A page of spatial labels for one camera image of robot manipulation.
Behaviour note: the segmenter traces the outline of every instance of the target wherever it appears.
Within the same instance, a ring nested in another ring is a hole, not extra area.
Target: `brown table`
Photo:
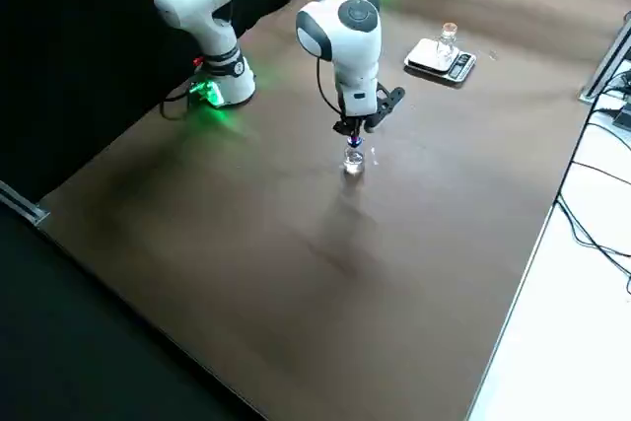
[[[249,105],[147,114],[46,229],[271,419],[462,419],[628,0],[384,0],[380,80],[407,96],[355,187],[295,41],[308,1],[244,37]],[[461,90],[402,72],[444,21],[478,55]]]

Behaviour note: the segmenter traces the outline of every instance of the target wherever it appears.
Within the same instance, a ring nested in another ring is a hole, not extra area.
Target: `white robotic arm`
[[[197,40],[204,55],[201,71],[212,79],[206,84],[216,88],[208,91],[208,100],[214,106],[243,103],[255,90],[254,75],[241,53],[232,25],[213,17],[231,1],[154,0],[169,26],[189,32]]]
[[[371,132],[402,99],[403,90],[386,91],[378,82],[382,51],[380,0],[315,0],[296,17],[301,46],[333,64],[341,120],[334,129],[359,136]],[[378,98],[378,91],[385,97]]]

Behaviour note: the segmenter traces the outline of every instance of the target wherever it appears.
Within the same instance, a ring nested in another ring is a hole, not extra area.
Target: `black curtain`
[[[238,35],[289,0],[236,0]],[[0,180],[39,201],[184,81],[197,46],[153,0],[0,0]]]

